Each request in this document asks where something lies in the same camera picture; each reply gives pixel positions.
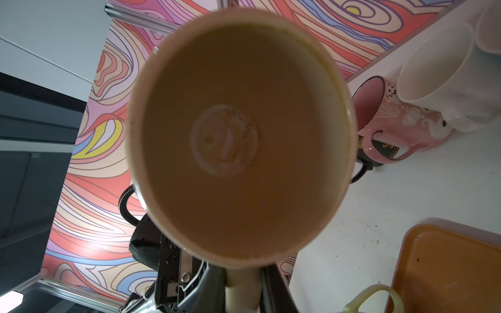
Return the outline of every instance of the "swirling pattern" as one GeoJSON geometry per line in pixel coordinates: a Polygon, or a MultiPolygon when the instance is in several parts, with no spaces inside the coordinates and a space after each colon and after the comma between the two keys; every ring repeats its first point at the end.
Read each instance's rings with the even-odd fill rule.
{"type": "MultiPolygon", "coordinates": [[[[141,68],[163,35],[112,21],[82,119],[46,249],[42,272],[124,300],[141,293],[157,273],[134,261],[134,228],[117,204],[131,183],[125,162],[127,102],[141,68]]],[[[144,210],[137,197],[133,215],[144,210]]]]}
{"type": "Polygon", "coordinates": [[[178,25],[217,10],[216,0],[110,0],[110,2],[178,25]]]}
{"type": "Polygon", "coordinates": [[[231,0],[282,15],[307,29],[349,78],[453,1],[231,0]]]}
{"type": "MultiPolygon", "coordinates": [[[[183,24],[214,0],[113,0],[162,20],[183,24]]],[[[402,40],[452,1],[440,0],[231,0],[295,21],[330,52],[346,78],[402,40]]],[[[113,20],[61,192],[42,272],[117,299],[141,293],[157,273],[134,261],[134,228],[118,213],[131,183],[125,162],[127,102],[141,68],[163,35],[113,20]]],[[[138,199],[129,209],[144,214],[138,199]]],[[[295,256],[278,263],[290,281],[295,256]]]]}

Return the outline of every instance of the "black mug handle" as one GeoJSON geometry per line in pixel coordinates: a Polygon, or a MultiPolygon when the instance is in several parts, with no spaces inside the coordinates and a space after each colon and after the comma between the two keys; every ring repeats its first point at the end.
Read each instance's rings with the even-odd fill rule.
{"type": "Polygon", "coordinates": [[[357,175],[353,176],[350,184],[353,184],[354,182],[358,181],[360,178],[362,178],[362,176],[364,176],[365,173],[367,173],[367,171],[370,171],[373,168],[373,165],[371,163],[364,161],[362,159],[358,160],[362,162],[362,168],[360,169],[360,171],[358,171],[357,175]]]}

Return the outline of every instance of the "cup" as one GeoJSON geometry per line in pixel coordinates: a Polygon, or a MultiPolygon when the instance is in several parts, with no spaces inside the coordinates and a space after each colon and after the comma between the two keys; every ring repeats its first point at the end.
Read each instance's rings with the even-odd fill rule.
{"type": "Polygon", "coordinates": [[[259,268],[320,233],[355,163],[354,112],[331,57],[259,10],[176,30],[140,73],[127,117],[127,160],[149,217],[227,269],[228,312],[256,309],[259,268]]]}
{"type": "Polygon", "coordinates": [[[401,102],[394,81],[381,76],[366,80],[352,98],[357,113],[362,149],[372,160],[391,164],[416,151],[427,151],[443,144],[453,132],[439,112],[401,102]],[[399,157],[381,154],[372,140],[407,151],[399,157]]]}
{"type": "Polygon", "coordinates": [[[479,49],[466,23],[428,39],[397,85],[402,101],[441,112],[457,130],[480,129],[501,114],[501,57],[479,49]]]}
{"type": "Polygon", "coordinates": [[[501,56],[501,1],[486,6],[475,27],[475,43],[485,52],[501,56]]]}
{"type": "Polygon", "coordinates": [[[345,305],[343,313],[358,313],[358,309],[370,296],[376,292],[384,290],[390,294],[393,300],[393,312],[392,313],[404,313],[404,304],[402,298],[398,293],[387,285],[376,284],[365,288],[361,293],[359,293],[350,303],[345,305]]]}

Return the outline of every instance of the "white countertop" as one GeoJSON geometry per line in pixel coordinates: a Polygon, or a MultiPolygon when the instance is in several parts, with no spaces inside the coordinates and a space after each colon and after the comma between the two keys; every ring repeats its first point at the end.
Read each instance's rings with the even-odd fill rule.
{"type": "MultiPolygon", "coordinates": [[[[374,75],[396,79],[422,42],[474,20],[486,3],[465,1],[352,80],[350,91],[374,75]]],[[[298,309],[339,312],[369,285],[391,285],[404,235],[420,223],[501,245],[500,134],[501,119],[476,132],[456,131],[443,146],[375,168],[350,185],[326,229],[299,252],[290,284],[298,309]]],[[[386,300],[378,292],[360,312],[384,312],[386,300]]]]}

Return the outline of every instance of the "white mug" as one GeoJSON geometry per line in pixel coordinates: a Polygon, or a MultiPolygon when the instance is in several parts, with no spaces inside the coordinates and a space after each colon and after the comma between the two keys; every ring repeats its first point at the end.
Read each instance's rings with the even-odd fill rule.
{"type": "Polygon", "coordinates": [[[501,57],[480,50],[466,23],[428,39],[397,85],[402,101],[441,112],[457,130],[477,130],[501,115],[501,57]]]}
{"type": "Polygon", "coordinates": [[[482,12],[475,28],[476,45],[501,56],[501,0],[493,0],[482,12]]]}

